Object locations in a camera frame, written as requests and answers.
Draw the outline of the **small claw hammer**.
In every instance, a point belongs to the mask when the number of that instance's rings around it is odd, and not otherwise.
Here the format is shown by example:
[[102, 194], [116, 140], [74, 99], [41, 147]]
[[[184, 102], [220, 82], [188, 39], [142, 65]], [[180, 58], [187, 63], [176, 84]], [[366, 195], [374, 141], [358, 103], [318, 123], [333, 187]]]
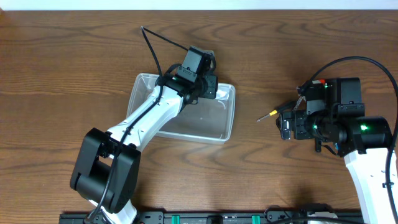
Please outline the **small claw hammer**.
[[321, 152], [322, 151], [322, 140], [315, 138], [315, 152]]

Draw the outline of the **clear plastic container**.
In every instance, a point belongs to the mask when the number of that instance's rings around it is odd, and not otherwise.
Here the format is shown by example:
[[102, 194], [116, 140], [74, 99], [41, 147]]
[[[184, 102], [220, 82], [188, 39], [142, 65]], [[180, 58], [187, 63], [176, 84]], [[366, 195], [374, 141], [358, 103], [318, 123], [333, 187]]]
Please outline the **clear plastic container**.
[[[139, 111], [141, 105], [153, 104], [159, 95], [155, 82], [158, 75], [140, 73], [136, 77], [127, 108], [128, 116]], [[154, 121], [162, 123], [156, 136], [208, 144], [224, 144], [231, 136], [236, 90], [233, 85], [219, 83], [216, 98], [200, 98], [195, 105], [185, 106], [172, 89], [164, 87], [162, 98], [148, 112]]]

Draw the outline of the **silver combination wrench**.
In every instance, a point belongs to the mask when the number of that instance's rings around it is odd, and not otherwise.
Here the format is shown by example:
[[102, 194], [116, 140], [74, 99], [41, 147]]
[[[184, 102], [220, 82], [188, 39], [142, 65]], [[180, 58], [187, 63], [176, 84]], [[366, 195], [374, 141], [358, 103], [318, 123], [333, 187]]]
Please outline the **silver combination wrench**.
[[300, 95], [300, 96], [299, 96], [299, 98], [298, 98], [298, 100], [297, 100], [295, 106], [293, 107], [293, 111], [296, 111], [296, 110], [299, 108], [301, 102], [302, 102], [304, 99], [305, 99], [305, 97], [304, 97], [303, 95]]

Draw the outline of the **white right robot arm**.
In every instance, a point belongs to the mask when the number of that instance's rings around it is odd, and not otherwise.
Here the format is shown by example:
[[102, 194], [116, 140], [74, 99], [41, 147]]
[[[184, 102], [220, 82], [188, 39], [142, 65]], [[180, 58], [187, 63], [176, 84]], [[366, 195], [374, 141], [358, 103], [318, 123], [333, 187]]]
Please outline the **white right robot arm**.
[[276, 126], [281, 138], [315, 140], [315, 150], [322, 147], [342, 157], [358, 195], [365, 223], [397, 223], [396, 167], [389, 150], [392, 134], [388, 122], [380, 116], [332, 118], [324, 111], [307, 115], [304, 111], [286, 111]]

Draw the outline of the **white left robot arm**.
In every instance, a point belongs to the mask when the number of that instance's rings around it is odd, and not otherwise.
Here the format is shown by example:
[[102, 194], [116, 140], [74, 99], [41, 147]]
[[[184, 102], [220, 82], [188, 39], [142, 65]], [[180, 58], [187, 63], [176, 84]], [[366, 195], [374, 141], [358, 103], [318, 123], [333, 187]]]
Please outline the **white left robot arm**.
[[186, 105], [199, 98], [215, 99], [217, 87], [216, 75], [184, 78], [166, 73], [124, 121], [106, 132], [93, 128], [85, 135], [70, 179], [70, 187], [95, 205], [84, 223], [135, 220], [131, 197], [143, 149]]

